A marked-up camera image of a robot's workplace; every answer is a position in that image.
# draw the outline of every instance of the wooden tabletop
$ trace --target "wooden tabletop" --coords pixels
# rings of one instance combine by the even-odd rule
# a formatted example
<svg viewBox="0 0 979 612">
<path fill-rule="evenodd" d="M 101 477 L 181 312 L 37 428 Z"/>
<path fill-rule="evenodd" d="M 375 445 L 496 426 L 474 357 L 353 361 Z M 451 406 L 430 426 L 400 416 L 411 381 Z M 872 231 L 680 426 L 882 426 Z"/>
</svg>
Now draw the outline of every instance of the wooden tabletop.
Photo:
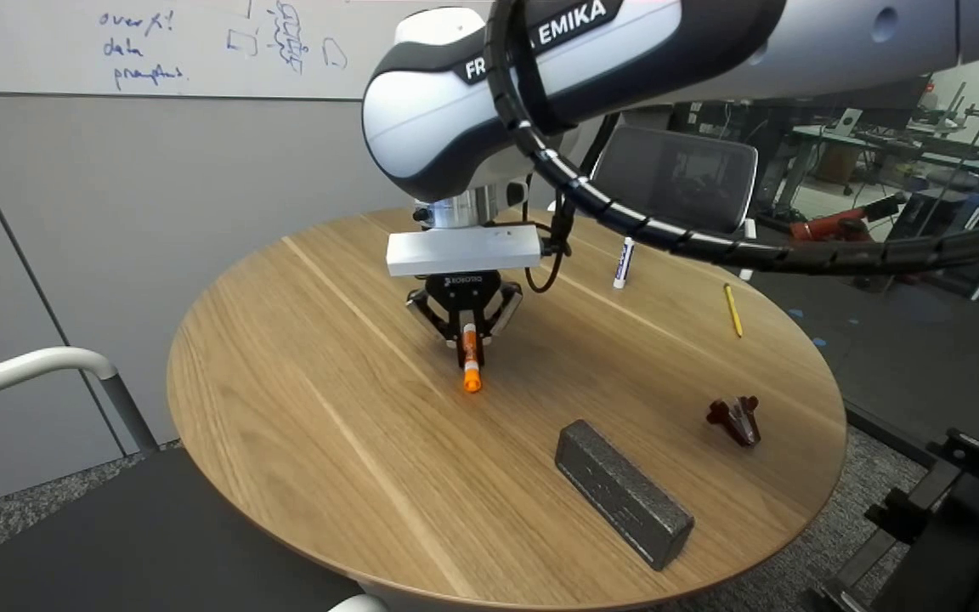
<svg viewBox="0 0 979 612">
<path fill-rule="evenodd" d="M 577 222 L 559 284 L 528 293 L 464 395 L 456 352 L 386 268 L 409 211 L 283 239 L 184 317 L 166 397 L 202 474 L 262 531 L 379 587 L 496 610 L 662 603 L 780 553 L 826 505 L 842 402 L 813 340 L 735 274 Z M 723 306 L 735 281 L 744 335 Z M 706 426 L 760 395 L 762 445 Z M 586 418 L 693 513 L 652 571 L 554 468 Z"/>
</svg>

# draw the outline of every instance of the small clamp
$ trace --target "small clamp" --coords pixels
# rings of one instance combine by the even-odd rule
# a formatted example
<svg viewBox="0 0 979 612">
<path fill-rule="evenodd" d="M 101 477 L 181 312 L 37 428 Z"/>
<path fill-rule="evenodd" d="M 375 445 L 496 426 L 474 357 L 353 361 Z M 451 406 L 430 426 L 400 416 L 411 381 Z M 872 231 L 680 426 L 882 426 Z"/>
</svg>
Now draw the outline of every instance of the small clamp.
<svg viewBox="0 0 979 612">
<path fill-rule="evenodd" d="M 723 432 L 744 445 L 756 449 L 762 441 L 762 428 L 760 428 L 760 397 L 737 397 L 735 406 L 714 402 L 706 407 L 706 420 L 710 426 L 723 426 Z"/>
</svg>

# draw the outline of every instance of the chair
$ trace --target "chair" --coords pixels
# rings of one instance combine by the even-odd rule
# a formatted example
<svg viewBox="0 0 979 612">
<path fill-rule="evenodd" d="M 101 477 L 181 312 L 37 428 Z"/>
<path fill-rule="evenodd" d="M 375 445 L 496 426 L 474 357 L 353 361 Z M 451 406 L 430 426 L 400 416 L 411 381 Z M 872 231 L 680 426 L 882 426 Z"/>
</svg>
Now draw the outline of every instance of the chair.
<svg viewBox="0 0 979 612">
<path fill-rule="evenodd" d="M 253 528 L 184 449 L 157 452 L 116 368 L 76 348 L 0 363 L 0 389 L 82 368 L 100 374 L 144 459 L 0 546 L 0 612 L 209 610 L 382 612 L 361 587 Z"/>
<path fill-rule="evenodd" d="M 630 121 L 608 135 L 595 165 L 595 183 L 608 196 L 649 219 L 743 239 L 756 239 L 749 219 L 756 180 L 756 146 Z"/>
</svg>

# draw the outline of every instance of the yellow stick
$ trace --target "yellow stick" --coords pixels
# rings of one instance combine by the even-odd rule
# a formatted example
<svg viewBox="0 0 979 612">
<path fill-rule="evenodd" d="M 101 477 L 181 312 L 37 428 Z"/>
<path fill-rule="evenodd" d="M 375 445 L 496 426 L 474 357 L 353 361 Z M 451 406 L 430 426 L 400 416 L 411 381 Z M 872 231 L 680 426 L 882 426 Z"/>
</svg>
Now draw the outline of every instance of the yellow stick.
<svg viewBox="0 0 979 612">
<path fill-rule="evenodd" d="M 744 329 L 743 329 L 743 317 L 737 317 L 737 306 L 735 306 L 731 281 L 723 281 L 723 302 L 729 302 L 731 329 L 735 329 L 735 335 L 743 340 Z"/>
</svg>

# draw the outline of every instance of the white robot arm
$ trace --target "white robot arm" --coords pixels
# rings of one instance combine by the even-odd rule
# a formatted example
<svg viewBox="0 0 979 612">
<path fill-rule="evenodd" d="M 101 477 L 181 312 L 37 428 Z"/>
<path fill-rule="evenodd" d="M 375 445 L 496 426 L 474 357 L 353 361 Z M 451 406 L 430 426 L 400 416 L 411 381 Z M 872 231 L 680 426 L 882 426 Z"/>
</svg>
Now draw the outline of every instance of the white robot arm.
<svg viewBox="0 0 979 612">
<path fill-rule="evenodd" d="M 979 58 L 979 0 L 528 0 L 521 11 L 530 80 L 543 87 L 523 98 L 548 134 L 659 95 L 848 91 Z M 365 139 L 400 191 L 440 199 L 464 195 L 509 134 L 493 109 L 482 26 L 464 11 L 419 21 L 436 38 L 386 53 L 365 91 Z"/>
<path fill-rule="evenodd" d="M 422 199 L 430 231 L 391 236 L 409 302 L 456 348 L 480 391 L 482 335 L 513 310 L 528 268 L 568 248 L 528 225 L 488 227 L 482 165 L 523 155 L 613 231 L 668 251 L 783 271 L 898 271 L 979 257 L 979 231 L 909 244 L 762 244 L 647 219 L 601 195 L 548 135 L 659 98 L 764 98 L 865 87 L 979 58 L 979 0 L 496 0 L 490 24 L 430 11 L 400 26 L 365 91 L 375 162 Z"/>
</svg>

